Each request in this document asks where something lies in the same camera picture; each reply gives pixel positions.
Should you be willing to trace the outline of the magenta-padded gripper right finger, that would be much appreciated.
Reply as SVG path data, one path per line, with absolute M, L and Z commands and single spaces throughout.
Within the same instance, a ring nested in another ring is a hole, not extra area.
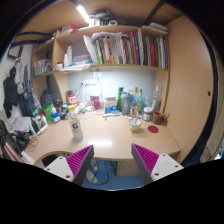
M 157 154 L 143 146 L 132 144 L 131 153 L 145 185 L 182 169 L 168 154 Z

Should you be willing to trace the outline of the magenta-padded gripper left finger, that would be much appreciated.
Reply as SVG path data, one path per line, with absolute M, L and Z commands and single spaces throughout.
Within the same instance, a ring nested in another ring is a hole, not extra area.
M 87 146 L 68 157 L 59 156 L 45 171 L 81 186 L 94 156 L 94 146 Z

